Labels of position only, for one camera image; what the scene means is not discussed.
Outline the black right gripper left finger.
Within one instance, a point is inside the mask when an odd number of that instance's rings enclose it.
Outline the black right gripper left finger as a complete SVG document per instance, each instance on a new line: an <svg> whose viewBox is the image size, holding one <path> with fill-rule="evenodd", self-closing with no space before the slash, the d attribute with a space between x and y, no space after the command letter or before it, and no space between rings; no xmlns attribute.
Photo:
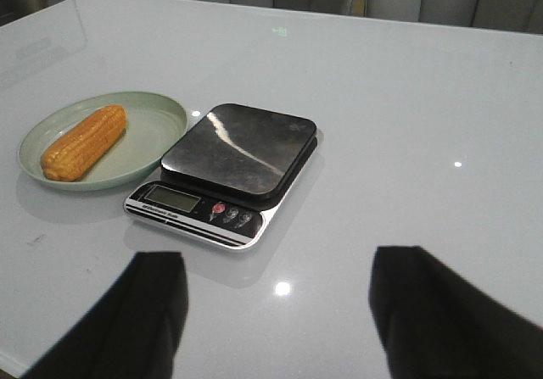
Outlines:
<svg viewBox="0 0 543 379"><path fill-rule="evenodd" d="M137 253L26 378L170 378L188 314L176 252Z"/></svg>

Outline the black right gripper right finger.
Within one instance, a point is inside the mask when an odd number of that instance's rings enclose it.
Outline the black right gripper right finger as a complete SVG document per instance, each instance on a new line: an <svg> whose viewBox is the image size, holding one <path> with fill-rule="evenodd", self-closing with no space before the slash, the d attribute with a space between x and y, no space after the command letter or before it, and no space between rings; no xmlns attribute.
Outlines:
<svg viewBox="0 0 543 379"><path fill-rule="evenodd" d="M379 247L368 300L393 378L540 378L542 329L421 247Z"/></svg>

